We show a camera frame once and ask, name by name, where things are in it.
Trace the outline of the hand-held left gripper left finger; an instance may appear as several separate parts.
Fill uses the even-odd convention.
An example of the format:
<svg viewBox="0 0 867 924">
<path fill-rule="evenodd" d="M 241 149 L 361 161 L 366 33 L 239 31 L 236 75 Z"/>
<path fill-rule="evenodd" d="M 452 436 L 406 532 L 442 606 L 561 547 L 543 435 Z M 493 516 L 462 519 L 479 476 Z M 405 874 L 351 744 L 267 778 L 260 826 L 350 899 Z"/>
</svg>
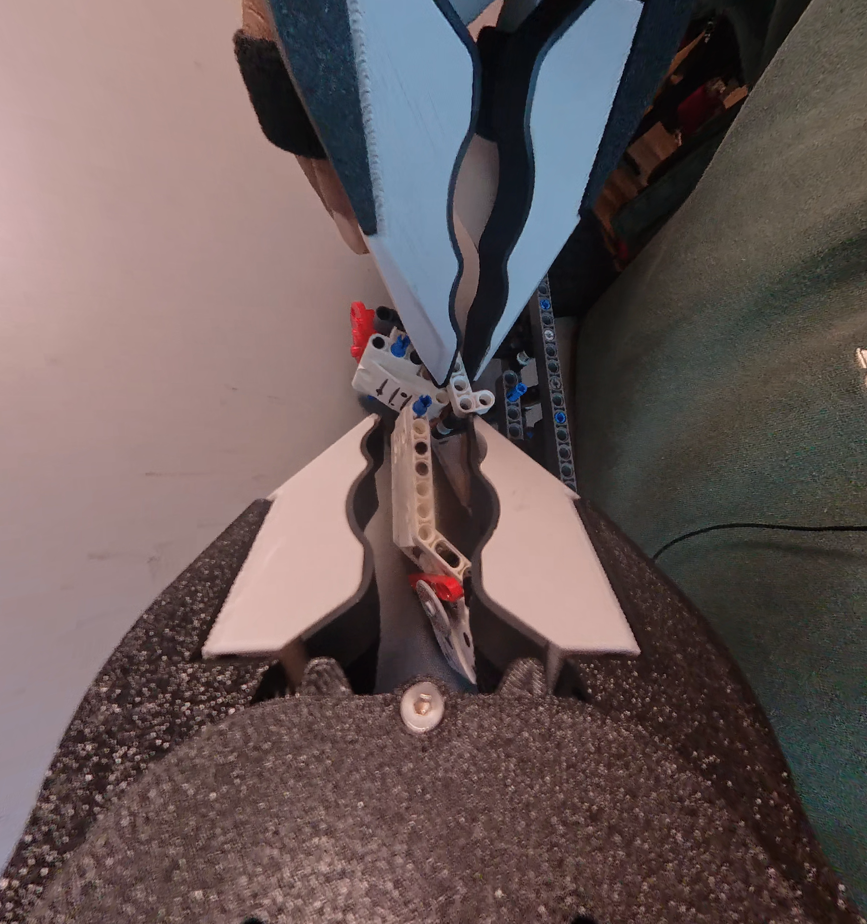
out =
<svg viewBox="0 0 867 924">
<path fill-rule="evenodd" d="M 363 420 L 268 496 L 269 509 L 204 641 L 207 660 L 295 642 L 351 663 L 379 634 L 366 528 L 378 509 L 380 421 Z"/>
</svg>

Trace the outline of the person's green sweater torso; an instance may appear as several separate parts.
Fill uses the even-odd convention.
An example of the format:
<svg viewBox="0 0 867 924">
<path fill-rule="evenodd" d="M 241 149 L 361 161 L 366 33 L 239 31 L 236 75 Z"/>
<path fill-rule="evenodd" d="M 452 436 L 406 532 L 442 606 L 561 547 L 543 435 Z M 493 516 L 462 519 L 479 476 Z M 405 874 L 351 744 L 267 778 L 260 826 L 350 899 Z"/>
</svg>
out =
<svg viewBox="0 0 867 924">
<path fill-rule="evenodd" d="M 867 2 L 810 2 L 589 309 L 578 485 L 716 631 L 867 920 Z"/>
</svg>

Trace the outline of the grey desk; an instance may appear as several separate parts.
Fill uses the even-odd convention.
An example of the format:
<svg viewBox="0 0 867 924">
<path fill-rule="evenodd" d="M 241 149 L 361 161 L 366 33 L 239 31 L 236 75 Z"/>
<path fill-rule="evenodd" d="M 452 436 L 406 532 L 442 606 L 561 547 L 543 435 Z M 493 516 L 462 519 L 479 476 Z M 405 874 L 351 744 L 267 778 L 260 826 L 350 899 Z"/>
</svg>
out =
<svg viewBox="0 0 867 924">
<path fill-rule="evenodd" d="M 238 2 L 0 2 L 0 872 L 145 608 L 363 416 L 388 299 L 233 54 Z"/>
</svg>

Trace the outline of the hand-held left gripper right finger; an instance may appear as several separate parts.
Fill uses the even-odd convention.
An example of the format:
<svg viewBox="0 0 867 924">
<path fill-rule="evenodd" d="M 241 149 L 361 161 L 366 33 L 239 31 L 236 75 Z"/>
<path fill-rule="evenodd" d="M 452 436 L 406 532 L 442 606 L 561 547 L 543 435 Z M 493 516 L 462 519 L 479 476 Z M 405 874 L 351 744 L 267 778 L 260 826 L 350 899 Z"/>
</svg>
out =
<svg viewBox="0 0 867 924">
<path fill-rule="evenodd" d="M 550 657 L 636 656 L 639 645 L 578 512 L 578 494 L 489 424 L 479 470 L 497 496 L 481 552 L 490 603 Z"/>
</svg>

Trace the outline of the white toy brick beam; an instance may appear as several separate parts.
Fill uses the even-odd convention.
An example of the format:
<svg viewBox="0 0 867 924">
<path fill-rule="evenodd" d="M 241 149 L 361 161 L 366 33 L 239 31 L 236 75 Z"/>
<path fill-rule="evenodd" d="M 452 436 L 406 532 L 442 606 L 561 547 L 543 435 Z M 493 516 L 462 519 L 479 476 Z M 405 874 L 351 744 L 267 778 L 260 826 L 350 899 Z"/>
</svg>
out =
<svg viewBox="0 0 867 924">
<path fill-rule="evenodd" d="M 460 418 L 483 415 L 496 401 L 493 392 L 487 389 L 475 390 L 463 372 L 456 372 L 450 377 L 446 391 L 453 413 Z"/>
</svg>

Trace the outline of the person's right hand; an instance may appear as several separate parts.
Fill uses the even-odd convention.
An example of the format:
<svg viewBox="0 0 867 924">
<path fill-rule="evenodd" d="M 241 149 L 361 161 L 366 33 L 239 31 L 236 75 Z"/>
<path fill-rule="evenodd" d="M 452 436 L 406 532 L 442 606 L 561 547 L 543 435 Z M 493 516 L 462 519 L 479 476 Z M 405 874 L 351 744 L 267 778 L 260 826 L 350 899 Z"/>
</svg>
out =
<svg viewBox="0 0 867 924">
<path fill-rule="evenodd" d="M 267 3 L 242 1 L 241 9 L 242 25 L 233 38 L 235 56 L 263 133 L 271 144 L 295 157 L 347 247 L 366 254 L 368 247 L 347 193 L 326 158 L 275 41 Z"/>
</svg>

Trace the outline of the small white toy brick assembly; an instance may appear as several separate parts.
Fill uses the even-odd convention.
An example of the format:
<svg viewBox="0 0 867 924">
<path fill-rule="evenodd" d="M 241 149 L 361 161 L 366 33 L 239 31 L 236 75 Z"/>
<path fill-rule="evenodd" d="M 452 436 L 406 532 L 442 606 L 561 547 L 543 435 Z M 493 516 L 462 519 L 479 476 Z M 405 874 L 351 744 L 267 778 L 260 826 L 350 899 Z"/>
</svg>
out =
<svg viewBox="0 0 867 924">
<path fill-rule="evenodd" d="M 351 384 L 359 395 L 396 413 L 421 400 L 430 419 L 449 405 L 446 390 L 435 387 L 397 312 L 354 301 L 349 320 L 350 354 L 357 360 Z"/>
</svg>

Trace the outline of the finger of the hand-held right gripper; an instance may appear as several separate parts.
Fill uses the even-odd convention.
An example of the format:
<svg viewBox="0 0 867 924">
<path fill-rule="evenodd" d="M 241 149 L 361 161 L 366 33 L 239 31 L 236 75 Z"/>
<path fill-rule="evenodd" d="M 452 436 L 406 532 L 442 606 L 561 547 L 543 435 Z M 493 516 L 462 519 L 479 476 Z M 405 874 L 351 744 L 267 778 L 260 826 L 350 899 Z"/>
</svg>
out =
<svg viewBox="0 0 867 924">
<path fill-rule="evenodd" d="M 491 123 L 497 192 L 463 343 L 475 377 L 578 224 L 644 4 L 539 2 L 509 32 Z"/>
<path fill-rule="evenodd" d="M 479 110 L 478 52 L 449 2 L 351 2 L 350 29 L 376 218 L 370 253 L 422 363 L 448 379 L 463 272 L 453 200 Z"/>
</svg>

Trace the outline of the black toy vehicle chassis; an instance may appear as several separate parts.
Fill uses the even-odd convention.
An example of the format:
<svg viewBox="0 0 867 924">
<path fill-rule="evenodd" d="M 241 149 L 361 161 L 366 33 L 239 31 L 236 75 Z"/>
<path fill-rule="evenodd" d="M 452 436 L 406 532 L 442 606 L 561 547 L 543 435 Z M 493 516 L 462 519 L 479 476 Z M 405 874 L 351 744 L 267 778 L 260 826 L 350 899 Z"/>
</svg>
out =
<svg viewBox="0 0 867 924">
<path fill-rule="evenodd" d="M 476 683 L 472 615 L 477 618 L 485 656 L 496 665 L 520 657 L 541 656 L 554 679 L 562 658 L 546 649 L 490 603 L 481 577 L 481 552 L 465 555 L 440 529 L 434 484 L 434 460 L 466 508 L 472 508 L 472 488 L 484 494 L 485 524 L 482 550 L 497 525 L 497 496 L 485 485 L 479 464 L 484 456 L 476 446 L 474 424 L 481 415 L 460 418 L 450 402 L 431 419 L 421 400 L 397 413 L 390 437 L 392 533 L 395 548 L 412 566 L 407 580 L 449 666 L 468 682 Z"/>
</svg>

